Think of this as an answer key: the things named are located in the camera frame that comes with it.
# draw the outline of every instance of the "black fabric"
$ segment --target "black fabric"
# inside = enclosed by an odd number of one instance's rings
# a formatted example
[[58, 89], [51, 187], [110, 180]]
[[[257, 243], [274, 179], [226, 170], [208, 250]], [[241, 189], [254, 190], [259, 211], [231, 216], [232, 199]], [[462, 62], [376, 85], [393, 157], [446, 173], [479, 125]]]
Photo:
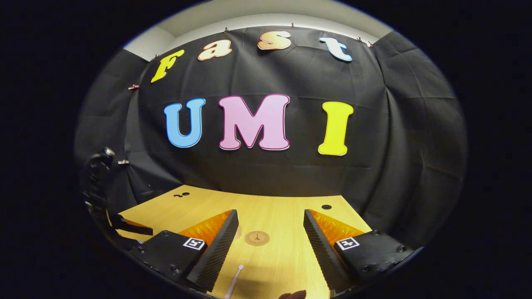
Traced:
[[109, 211], [118, 213], [137, 204], [127, 175], [124, 137], [126, 116], [133, 95], [128, 87], [138, 83], [147, 61], [127, 51], [119, 50], [94, 81], [86, 95], [78, 118], [74, 138], [74, 154], [79, 169], [88, 158], [104, 146], [115, 152], [106, 192], [110, 200]]
[[[288, 31], [292, 45], [280, 51], [258, 49], [256, 43], [267, 31]], [[353, 61], [334, 58], [320, 37], [345, 44]], [[205, 45], [221, 39], [231, 40], [229, 55], [197, 59]], [[161, 58], [181, 49], [184, 55], [165, 77], [151, 83]], [[130, 188], [125, 182], [114, 184], [132, 192], [131, 200], [116, 204], [124, 210], [182, 184], [254, 195], [342, 195], [370, 227], [417, 248], [432, 238], [459, 197], [467, 146], [460, 106], [438, 68], [396, 32], [370, 48], [314, 29], [231, 30], [191, 41], [133, 72], [131, 76], [140, 77], [140, 88], [129, 91], [135, 80], [124, 83], [121, 92], [131, 101], [113, 111], [113, 122], [125, 126], [125, 132], [112, 142], [122, 141], [116, 144], [118, 153], [130, 161], [125, 167]], [[285, 111], [290, 148], [266, 151], [255, 143], [222, 150], [219, 99], [241, 96], [254, 113], [269, 94], [290, 97]], [[192, 147], [177, 148], [168, 141], [163, 110], [169, 104], [183, 106], [179, 129], [186, 135], [186, 103], [194, 98], [206, 100], [201, 139]], [[321, 106], [329, 101], [354, 107], [344, 156], [318, 153], [327, 123]], [[86, 134], [87, 143], [100, 137], [93, 130]]]

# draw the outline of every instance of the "wooden table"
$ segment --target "wooden table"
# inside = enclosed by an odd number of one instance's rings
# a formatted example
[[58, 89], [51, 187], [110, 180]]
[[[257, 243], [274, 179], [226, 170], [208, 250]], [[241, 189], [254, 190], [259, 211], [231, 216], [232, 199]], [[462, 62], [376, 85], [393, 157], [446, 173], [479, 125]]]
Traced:
[[[176, 197], [175, 194], [190, 193]], [[331, 205], [324, 210], [322, 205]], [[208, 294], [223, 298], [238, 265], [244, 269], [231, 299], [278, 299], [281, 294], [306, 289], [307, 299], [330, 298], [318, 261], [303, 228], [305, 209], [331, 216], [363, 232], [370, 227], [341, 196], [272, 197], [235, 194], [183, 185], [120, 214], [131, 221], [175, 233], [230, 209], [238, 212], [239, 228], [226, 260]], [[253, 246], [244, 241], [251, 231], [264, 231], [270, 241]], [[146, 241], [151, 236], [123, 230], [128, 238]]]

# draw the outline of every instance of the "circular logo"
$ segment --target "circular logo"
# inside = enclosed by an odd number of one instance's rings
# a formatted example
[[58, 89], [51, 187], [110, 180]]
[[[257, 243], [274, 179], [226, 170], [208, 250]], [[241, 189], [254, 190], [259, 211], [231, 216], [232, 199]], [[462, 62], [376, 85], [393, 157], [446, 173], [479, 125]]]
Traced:
[[268, 243], [270, 236], [263, 231], [256, 230], [249, 232], [244, 239], [246, 240], [246, 243], [250, 245], [261, 246]]

